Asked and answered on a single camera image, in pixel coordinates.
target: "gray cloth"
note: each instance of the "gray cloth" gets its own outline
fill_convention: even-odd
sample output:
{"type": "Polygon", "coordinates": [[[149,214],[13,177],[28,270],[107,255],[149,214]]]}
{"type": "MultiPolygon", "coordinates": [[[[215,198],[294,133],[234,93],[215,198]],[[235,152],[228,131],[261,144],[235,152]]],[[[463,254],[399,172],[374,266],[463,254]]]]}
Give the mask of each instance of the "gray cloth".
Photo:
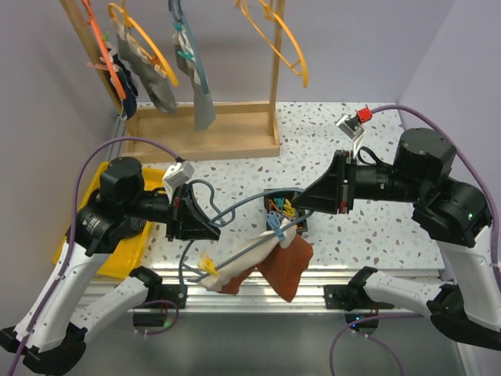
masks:
{"type": "Polygon", "coordinates": [[[203,131],[212,124],[216,118],[216,111],[212,103],[211,92],[204,94],[202,86],[195,82],[195,70],[188,61],[178,54],[182,47],[174,44],[175,61],[181,72],[189,76],[193,87],[193,107],[195,108],[195,130],[203,131]]]}
{"type": "Polygon", "coordinates": [[[139,76],[153,105],[165,114],[174,114],[178,108],[168,78],[160,76],[153,65],[144,62],[140,56],[136,55],[128,41],[119,34],[117,34],[117,46],[119,57],[128,61],[132,71],[139,76]]]}

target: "white connector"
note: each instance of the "white connector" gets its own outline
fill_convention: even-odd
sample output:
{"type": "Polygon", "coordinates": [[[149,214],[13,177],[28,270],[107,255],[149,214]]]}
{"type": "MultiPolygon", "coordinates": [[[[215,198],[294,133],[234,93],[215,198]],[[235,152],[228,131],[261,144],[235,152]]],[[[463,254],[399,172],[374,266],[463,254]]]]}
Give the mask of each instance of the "white connector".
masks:
{"type": "Polygon", "coordinates": [[[175,189],[190,180],[194,172],[195,169],[188,161],[169,166],[162,178],[162,182],[170,202],[172,202],[175,189]]]}

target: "terrazzo table surface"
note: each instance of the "terrazzo table surface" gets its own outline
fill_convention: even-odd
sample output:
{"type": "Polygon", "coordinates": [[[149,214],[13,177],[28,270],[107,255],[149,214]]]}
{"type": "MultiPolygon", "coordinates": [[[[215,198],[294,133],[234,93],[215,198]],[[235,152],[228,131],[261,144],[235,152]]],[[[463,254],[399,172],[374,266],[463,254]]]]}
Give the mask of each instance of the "terrazzo table surface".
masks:
{"type": "MultiPolygon", "coordinates": [[[[374,108],[386,103],[277,103],[280,157],[194,162],[193,178],[214,185],[215,203],[221,209],[266,188],[306,188],[325,172],[335,150],[351,149],[350,139],[335,121],[366,104],[374,108]]],[[[365,145],[391,163],[403,132],[398,113],[376,114],[366,129],[365,145]]],[[[200,185],[194,189],[199,205],[209,217],[214,216],[208,206],[208,189],[200,185]]],[[[185,260],[188,265],[196,266],[202,252],[220,263],[236,252],[239,244],[265,230],[262,199],[244,205],[236,214],[236,220],[222,230],[219,242],[197,241],[192,246],[185,260]]],[[[310,269],[442,269],[438,246],[410,219],[411,214],[410,204],[365,200],[355,201],[349,215],[315,213],[308,219],[308,232],[303,236],[314,248],[310,269]]],[[[143,265],[177,268],[186,243],[170,243],[164,235],[164,225],[153,227],[143,265]]]]}

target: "purple wall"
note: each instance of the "purple wall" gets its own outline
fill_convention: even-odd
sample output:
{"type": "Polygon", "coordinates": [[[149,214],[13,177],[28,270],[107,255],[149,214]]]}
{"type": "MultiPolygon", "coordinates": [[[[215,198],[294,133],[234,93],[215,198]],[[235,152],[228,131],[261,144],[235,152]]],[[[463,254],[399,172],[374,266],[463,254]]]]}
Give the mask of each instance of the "purple wall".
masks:
{"type": "MultiPolygon", "coordinates": [[[[102,29],[108,0],[93,0],[102,29]]],[[[174,28],[167,0],[128,1],[130,14],[173,62],[174,28]]],[[[200,47],[213,99],[266,100],[272,51],[235,9],[234,0],[183,0],[200,47]]],[[[394,102],[405,90],[454,0],[287,0],[285,21],[303,47],[310,86],[281,66],[279,100],[394,102]]],[[[253,18],[272,39],[262,7],[249,0],[253,18]]],[[[295,61],[290,42],[284,54],[295,61]]],[[[178,100],[193,101],[189,81],[178,74],[178,100]]],[[[141,99],[146,99],[142,92],[141,99]]]]}
{"type": "MultiPolygon", "coordinates": [[[[114,109],[59,2],[5,2],[0,48],[0,327],[8,327],[52,271],[77,168],[110,136],[114,109]]],[[[0,351],[0,374],[12,358],[0,351]]]]}
{"type": "MultiPolygon", "coordinates": [[[[501,207],[501,2],[456,0],[451,12],[401,104],[435,120],[477,167],[501,207]]],[[[421,126],[403,114],[405,126],[421,126]]],[[[453,177],[471,181],[456,163],[453,177]]],[[[499,352],[472,349],[474,374],[494,376],[501,369],[499,352]]]]}

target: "orange plastic hanger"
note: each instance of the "orange plastic hanger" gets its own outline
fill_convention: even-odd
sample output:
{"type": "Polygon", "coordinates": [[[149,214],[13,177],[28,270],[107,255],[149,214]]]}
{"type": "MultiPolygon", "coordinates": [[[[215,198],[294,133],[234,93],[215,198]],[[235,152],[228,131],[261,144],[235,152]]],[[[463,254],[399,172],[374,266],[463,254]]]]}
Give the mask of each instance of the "orange plastic hanger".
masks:
{"type": "MultiPolygon", "coordinates": [[[[106,64],[106,70],[110,72],[111,81],[113,82],[115,90],[117,90],[118,97],[120,99],[125,99],[127,96],[125,95],[125,91],[120,82],[120,78],[118,78],[117,72],[115,71],[114,64],[110,59],[110,55],[108,54],[108,49],[106,48],[106,45],[104,44],[104,41],[102,39],[103,35],[101,34],[101,28],[97,23],[96,15],[92,10],[91,3],[89,0],[81,0],[81,3],[84,5],[85,10],[87,11],[89,19],[88,24],[91,26],[92,31],[94,31],[94,36],[96,37],[97,44],[99,46],[99,49],[101,50],[101,54],[103,55],[102,59],[106,64]]],[[[91,67],[95,67],[97,69],[103,69],[102,64],[92,64],[92,63],[90,64],[91,67]]]]}
{"type": "Polygon", "coordinates": [[[276,53],[279,58],[291,69],[294,74],[297,76],[302,76],[303,77],[303,87],[308,86],[308,66],[306,65],[306,60],[305,56],[303,55],[303,52],[301,51],[301,47],[296,41],[296,38],[290,31],[289,27],[283,20],[279,17],[278,14],[273,10],[273,0],[270,0],[270,3],[268,4],[265,0],[258,0],[261,5],[263,6],[263,13],[264,17],[266,20],[271,21],[271,22],[278,22],[281,26],[281,28],[286,32],[287,36],[289,37],[290,41],[292,42],[292,45],[296,49],[296,53],[299,56],[299,60],[296,61],[295,63],[290,63],[289,60],[285,58],[284,55],[273,45],[273,43],[269,40],[269,38],[265,35],[265,33],[262,32],[262,30],[259,28],[259,26],[252,20],[250,14],[249,14],[249,8],[247,6],[247,0],[236,0],[235,6],[240,7],[242,10],[243,15],[247,20],[250,22],[252,26],[254,26],[254,29],[261,35],[261,37],[269,44],[269,46],[272,48],[273,52],[276,53]],[[301,65],[301,71],[297,70],[296,66],[301,65]]]}
{"type": "Polygon", "coordinates": [[[122,0],[122,7],[115,3],[110,3],[108,5],[108,15],[110,16],[111,20],[114,20],[116,22],[121,22],[120,19],[118,18],[118,15],[116,13],[118,11],[124,20],[123,24],[126,27],[131,27],[135,28],[140,34],[141,37],[148,43],[150,48],[153,50],[153,56],[151,56],[148,51],[146,51],[136,40],[133,38],[131,35],[128,37],[139,47],[141,50],[141,53],[149,60],[149,62],[155,67],[157,66],[159,71],[169,77],[169,80],[171,80],[171,83],[173,86],[178,86],[179,81],[172,70],[171,66],[167,62],[167,59],[165,59],[164,55],[162,55],[162,52],[157,48],[157,46],[153,43],[149,35],[139,26],[135,20],[129,16],[127,12],[127,8],[125,6],[125,0],[122,0]]]}

